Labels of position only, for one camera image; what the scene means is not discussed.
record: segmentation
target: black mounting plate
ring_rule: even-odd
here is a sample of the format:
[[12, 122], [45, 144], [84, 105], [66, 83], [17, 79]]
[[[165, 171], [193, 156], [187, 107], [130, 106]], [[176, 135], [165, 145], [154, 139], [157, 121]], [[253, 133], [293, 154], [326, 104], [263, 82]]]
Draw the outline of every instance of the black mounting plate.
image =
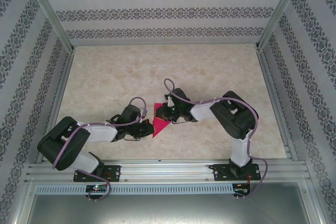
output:
[[[120, 165], [104, 165], [103, 172], [100, 177], [106, 179], [108, 182], [119, 182], [120, 169]], [[74, 182], [101, 182], [101, 180], [85, 175], [79, 171], [75, 171]]]
[[209, 168], [213, 170], [215, 181], [248, 180], [248, 174], [251, 176], [250, 180], [261, 180], [258, 164], [249, 164], [238, 178], [231, 173], [229, 164], [209, 165]]

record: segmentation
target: cable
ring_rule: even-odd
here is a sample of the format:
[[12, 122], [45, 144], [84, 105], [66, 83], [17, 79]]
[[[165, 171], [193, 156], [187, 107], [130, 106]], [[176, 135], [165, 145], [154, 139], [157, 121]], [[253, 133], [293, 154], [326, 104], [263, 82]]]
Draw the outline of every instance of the cable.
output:
[[[173, 89], [172, 90], [169, 89], [168, 85], [166, 84], [167, 81], [169, 81], [173, 85]], [[166, 87], [166, 89], [168, 90], [168, 92], [171, 95], [173, 95], [174, 97], [178, 98], [179, 100], [184, 101], [184, 102], [189, 103], [189, 104], [199, 105], [199, 104], [205, 104], [205, 103], [211, 103], [211, 102], [219, 102], [219, 101], [234, 101], [234, 102], [238, 102], [238, 103], [244, 105], [245, 107], [247, 107], [250, 110], [250, 112], [252, 113], [252, 115], [253, 115], [253, 117], [255, 119], [255, 127], [253, 128], [251, 134], [248, 136], [247, 155], [250, 158], [252, 158], [252, 159], [261, 160], [261, 161], [263, 161], [265, 163], [265, 172], [264, 172], [264, 175], [262, 176], [260, 182], [258, 183], [258, 185], [256, 186], [256, 188], [249, 195], [247, 195], [245, 197], [249, 197], [250, 195], [252, 195], [260, 187], [260, 185], [264, 181], [264, 179], [266, 177], [266, 174], [267, 174], [267, 171], [268, 171], [268, 163], [267, 163], [267, 161], [264, 158], [253, 157], [250, 154], [251, 137], [254, 135], [254, 133], [256, 132], [257, 127], [258, 127], [258, 116], [257, 116], [256, 112], [254, 111], [254, 109], [249, 104], [247, 104], [246, 102], [244, 102], [242, 100], [239, 100], [239, 99], [236, 99], [236, 98], [230, 98], [230, 97], [220, 97], [220, 98], [214, 98], [214, 99], [206, 100], [206, 101], [192, 102], [192, 101], [189, 101], [187, 99], [183, 99], [182, 97], [179, 97], [177, 94], [173, 93], [173, 90], [175, 89], [175, 84], [174, 84], [174, 82], [171, 79], [169, 79], [169, 78], [164, 79], [163, 84], [164, 84], [164, 86]]]
[[[143, 101], [143, 104], [144, 104], [143, 112], [142, 112], [141, 116], [140, 116], [138, 119], [136, 119], [136, 120], [134, 120], [133, 122], [130, 122], [130, 123], [122, 123], [122, 124], [112, 124], [112, 123], [85, 123], [85, 124], [82, 124], [81, 126], [77, 127], [77, 128], [72, 132], [72, 134], [69, 136], [69, 138], [67, 139], [67, 141], [66, 141], [65, 144], [63, 145], [61, 151], [58, 153], [58, 155], [57, 155], [57, 157], [56, 157], [54, 163], [52, 164], [52, 168], [53, 168], [53, 169], [56, 168], [57, 163], [59, 162], [60, 158], [62, 157], [62, 154], [64, 153], [65, 149], [66, 149], [67, 146], [69, 145], [71, 139], [74, 137], [74, 135], [75, 135], [80, 129], [82, 129], [82, 128], [84, 128], [84, 127], [87, 127], [87, 126], [95, 126], [95, 125], [98, 125], [98, 126], [106, 126], [106, 127], [121, 127], [121, 126], [128, 126], [128, 125], [132, 125], [132, 124], [134, 124], [134, 123], [138, 123], [141, 119], [145, 118], [146, 115], [147, 115], [147, 104], [146, 104], [146, 101], [145, 101], [143, 98], [141, 98], [141, 97], [134, 97], [134, 98], [131, 99], [131, 101], [130, 101], [129, 104], [131, 104], [131, 103], [132, 103], [134, 100], [136, 100], [136, 99], [139, 99], [139, 100]], [[95, 201], [99, 201], [99, 200], [105, 199], [105, 198], [111, 193], [111, 184], [110, 184], [110, 182], [109, 182], [108, 180], [106, 180], [106, 179], [104, 179], [104, 178], [102, 178], [102, 177], [93, 175], [93, 174], [91, 174], [91, 173], [87, 173], [87, 172], [85, 172], [85, 171], [83, 171], [83, 170], [78, 170], [78, 171], [81, 172], [81, 173], [84, 173], [84, 174], [86, 174], [86, 175], [88, 175], [88, 176], [91, 176], [91, 177], [93, 177], [93, 178], [97, 178], [97, 179], [100, 179], [100, 180], [102, 180], [102, 181], [105, 181], [105, 182], [107, 183], [107, 185], [108, 185], [108, 187], [109, 187], [109, 191], [108, 191], [108, 193], [105, 194], [104, 196], [102, 196], [102, 197], [99, 198], [99, 199], [95, 199]], [[88, 194], [88, 198], [89, 198], [89, 200], [93, 200], [93, 199], [90, 198], [90, 194], [91, 194], [91, 191], [90, 191], [89, 194]]]

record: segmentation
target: red triangle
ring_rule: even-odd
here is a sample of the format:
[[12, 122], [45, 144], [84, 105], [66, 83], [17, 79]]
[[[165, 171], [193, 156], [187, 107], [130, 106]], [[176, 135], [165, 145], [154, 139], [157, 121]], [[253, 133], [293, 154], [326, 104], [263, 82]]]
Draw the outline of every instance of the red triangle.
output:
[[164, 128], [166, 128], [168, 126], [168, 124], [170, 124], [170, 122], [162, 120], [161, 118], [157, 118], [155, 116], [156, 110], [159, 107], [162, 107], [163, 103], [155, 103], [154, 104], [154, 119], [153, 119], [153, 126], [154, 126], [154, 133], [153, 133], [153, 137], [155, 137], [156, 135], [158, 135]]

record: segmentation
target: patterned wallpaper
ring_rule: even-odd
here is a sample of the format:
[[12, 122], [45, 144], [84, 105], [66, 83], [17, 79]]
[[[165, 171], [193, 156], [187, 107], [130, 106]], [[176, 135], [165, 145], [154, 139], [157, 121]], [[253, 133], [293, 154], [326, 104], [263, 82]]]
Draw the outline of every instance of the patterned wallpaper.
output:
[[336, 223], [335, 0], [291, 0], [264, 54], [296, 152]]
[[67, 57], [37, 0], [0, 0], [0, 223], [35, 161]]
[[74, 45], [257, 42], [279, 0], [50, 0]]

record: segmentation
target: beige marble surface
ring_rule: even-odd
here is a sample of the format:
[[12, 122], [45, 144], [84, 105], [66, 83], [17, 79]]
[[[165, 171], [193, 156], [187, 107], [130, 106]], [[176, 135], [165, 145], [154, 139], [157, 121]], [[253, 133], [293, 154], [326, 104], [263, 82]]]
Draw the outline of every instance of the beige marble surface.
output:
[[[233, 90], [259, 113], [251, 153], [286, 157], [261, 69], [252, 44], [131, 45], [78, 47], [58, 120], [72, 116], [101, 122], [121, 113], [134, 96], [148, 104], [164, 102], [164, 78], [171, 78], [193, 101]], [[141, 101], [135, 105], [142, 107]], [[216, 119], [169, 125], [155, 138], [139, 142], [87, 144], [101, 159], [229, 158], [231, 140]]]

